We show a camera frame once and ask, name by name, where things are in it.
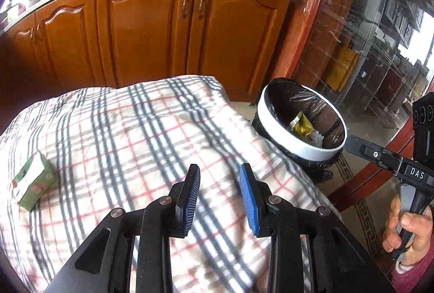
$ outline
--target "plaid tablecloth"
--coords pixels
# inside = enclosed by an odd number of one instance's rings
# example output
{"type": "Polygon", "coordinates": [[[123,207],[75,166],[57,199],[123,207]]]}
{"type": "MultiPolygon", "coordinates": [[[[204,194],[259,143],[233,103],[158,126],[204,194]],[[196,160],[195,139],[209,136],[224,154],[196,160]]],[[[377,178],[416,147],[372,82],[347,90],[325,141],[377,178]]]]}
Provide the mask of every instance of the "plaid tablecloth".
{"type": "Polygon", "coordinates": [[[264,291],[270,239],[248,227],[238,189],[244,162],[295,206],[330,206],[297,164],[231,108],[213,77],[85,88],[38,102],[0,137],[1,247],[28,289],[42,292],[111,208],[146,207],[196,163],[193,227],[171,240],[175,291],[264,291]],[[28,213],[14,202],[10,182],[37,149],[60,182],[28,213]]]}

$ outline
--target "blue rubber pad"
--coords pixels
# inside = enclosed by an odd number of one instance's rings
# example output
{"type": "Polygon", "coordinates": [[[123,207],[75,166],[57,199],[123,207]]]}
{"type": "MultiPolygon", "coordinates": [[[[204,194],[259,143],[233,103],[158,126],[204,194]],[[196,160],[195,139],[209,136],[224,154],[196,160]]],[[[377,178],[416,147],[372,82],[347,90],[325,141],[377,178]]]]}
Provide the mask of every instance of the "blue rubber pad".
{"type": "Polygon", "coordinates": [[[258,219],[258,206],[256,204],[255,196],[253,195],[252,188],[250,186],[249,178],[247,176],[247,170],[244,165],[240,166],[240,188],[242,201],[244,202],[244,210],[246,211],[249,227],[253,231],[253,235],[259,234],[259,219],[258,219]]]}
{"type": "Polygon", "coordinates": [[[192,229],[193,225],[193,217],[194,210],[196,209],[196,201],[197,196],[199,195],[199,187],[200,187],[200,170],[199,167],[196,166],[196,172],[193,176],[193,183],[190,189],[190,194],[188,196],[187,205],[184,210],[184,235],[187,236],[190,229],[192,229]]]}

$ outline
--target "metal bolt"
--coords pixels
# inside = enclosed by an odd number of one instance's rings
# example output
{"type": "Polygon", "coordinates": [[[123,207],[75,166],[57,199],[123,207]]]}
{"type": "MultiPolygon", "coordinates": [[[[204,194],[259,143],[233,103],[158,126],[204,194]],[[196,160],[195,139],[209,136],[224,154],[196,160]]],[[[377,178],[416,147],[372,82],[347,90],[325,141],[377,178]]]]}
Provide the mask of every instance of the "metal bolt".
{"type": "Polygon", "coordinates": [[[122,214],[124,213],[122,208],[114,208],[113,210],[110,211],[110,216],[112,216],[113,218],[117,218],[122,216],[122,214]]]}
{"type": "Polygon", "coordinates": [[[163,196],[159,201],[161,205],[168,205],[172,202],[172,198],[170,196],[163,196]]]}
{"type": "Polygon", "coordinates": [[[268,202],[273,203],[273,204],[278,204],[282,201],[282,198],[277,196],[277,195],[271,195],[268,197],[268,202]]]}
{"type": "Polygon", "coordinates": [[[320,206],[318,208],[318,212],[323,217],[328,216],[329,214],[331,214],[331,210],[328,207],[326,207],[326,206],[320,206]]]}

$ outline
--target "green box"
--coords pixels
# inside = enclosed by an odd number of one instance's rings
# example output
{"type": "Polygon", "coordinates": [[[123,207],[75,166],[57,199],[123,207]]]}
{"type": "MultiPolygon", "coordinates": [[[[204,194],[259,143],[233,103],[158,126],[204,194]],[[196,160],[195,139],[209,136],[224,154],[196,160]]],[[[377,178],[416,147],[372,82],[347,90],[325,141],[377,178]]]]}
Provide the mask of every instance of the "green box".
{"type": "Polygon", "coordinates": [[[12,180],[12,192],[18,205],[30,211],[57,180],[50,163],[36,151],[12,180]]]}

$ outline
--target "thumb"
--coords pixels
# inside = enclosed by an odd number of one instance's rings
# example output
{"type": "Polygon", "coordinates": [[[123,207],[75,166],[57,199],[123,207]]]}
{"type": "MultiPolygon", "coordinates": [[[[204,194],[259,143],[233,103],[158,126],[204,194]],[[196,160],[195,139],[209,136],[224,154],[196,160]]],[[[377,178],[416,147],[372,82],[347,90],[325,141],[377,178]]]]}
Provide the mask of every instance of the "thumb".
{"type": "Polygon", "coordinates": [[[422,249],[426,245],[429,245],[433,229],[430,210],[426,212],[425,216],[406,212],[401,217],[401,226],[416,235],[412,244],[414,250],[422,249]]]}

